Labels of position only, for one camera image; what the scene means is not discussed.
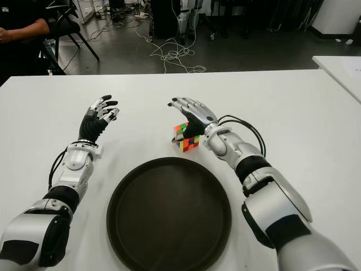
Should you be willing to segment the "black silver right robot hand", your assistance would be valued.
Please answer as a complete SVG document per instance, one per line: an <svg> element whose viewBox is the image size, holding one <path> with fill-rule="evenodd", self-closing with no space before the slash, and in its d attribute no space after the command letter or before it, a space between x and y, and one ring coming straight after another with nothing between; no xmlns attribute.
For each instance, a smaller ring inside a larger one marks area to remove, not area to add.
<svg viewBox="0 0 361 271"><path fill-rule="evenodd" d="M185 131L180 135L176 135L172 139L173 143L194 136L202 136L205 134L209 125L211 127L218 125L216 115L206 105L199 101L186 97L175 97L171 99L168 106L179 110L188 121L188 126Z"/></svg>

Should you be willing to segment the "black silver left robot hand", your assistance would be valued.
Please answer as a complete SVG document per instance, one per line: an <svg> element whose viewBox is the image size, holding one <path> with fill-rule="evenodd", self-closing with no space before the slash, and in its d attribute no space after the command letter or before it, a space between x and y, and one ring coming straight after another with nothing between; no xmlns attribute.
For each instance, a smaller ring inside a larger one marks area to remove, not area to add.
<svg viewBox="0 0 361 271"><path fill-rule="evenodd" d="M102 96L87 109L80 125L79 140L95 143L108 124L117 119L118 101L111 99L111 95Z"/></svg>

